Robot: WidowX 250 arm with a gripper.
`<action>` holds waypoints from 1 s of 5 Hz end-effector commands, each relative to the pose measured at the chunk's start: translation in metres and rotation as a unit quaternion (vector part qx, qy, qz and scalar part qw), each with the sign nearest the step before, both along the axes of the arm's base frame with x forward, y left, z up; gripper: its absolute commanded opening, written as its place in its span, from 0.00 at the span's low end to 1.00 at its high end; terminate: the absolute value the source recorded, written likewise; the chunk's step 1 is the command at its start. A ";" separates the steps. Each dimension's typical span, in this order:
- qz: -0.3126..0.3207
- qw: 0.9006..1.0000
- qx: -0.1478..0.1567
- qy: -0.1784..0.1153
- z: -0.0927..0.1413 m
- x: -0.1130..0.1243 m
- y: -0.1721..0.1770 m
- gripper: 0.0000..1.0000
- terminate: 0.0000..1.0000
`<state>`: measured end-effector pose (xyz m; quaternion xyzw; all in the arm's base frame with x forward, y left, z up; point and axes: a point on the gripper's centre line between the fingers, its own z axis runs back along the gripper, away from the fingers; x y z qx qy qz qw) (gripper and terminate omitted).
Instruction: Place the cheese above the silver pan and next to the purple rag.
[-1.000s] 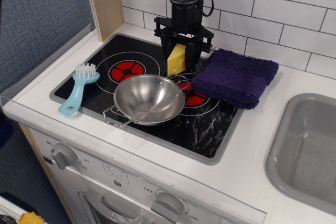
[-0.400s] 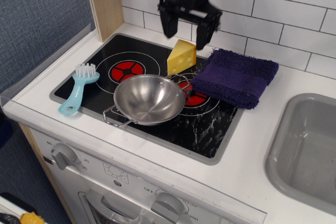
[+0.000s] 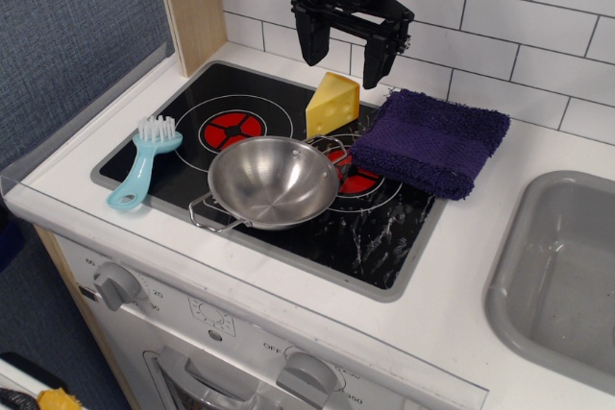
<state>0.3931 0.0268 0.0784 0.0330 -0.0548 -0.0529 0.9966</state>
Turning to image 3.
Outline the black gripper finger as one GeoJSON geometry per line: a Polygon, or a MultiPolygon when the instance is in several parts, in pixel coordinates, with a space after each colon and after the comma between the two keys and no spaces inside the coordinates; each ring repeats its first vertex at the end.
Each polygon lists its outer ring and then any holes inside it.
{"type": "Polygon", "coordinates": [[[371,36],[364,50],[363,87],[374,88],[379,81],[390,73],[397,56],[397,42],[383,36],[371,36]]]}
{"type": "Polygon", "coordinates": [[[295,6],[294,12],[303,59],[310,66],[316,65],[329,53],[331,28],[319,12],[302,5],[295,6]]]}

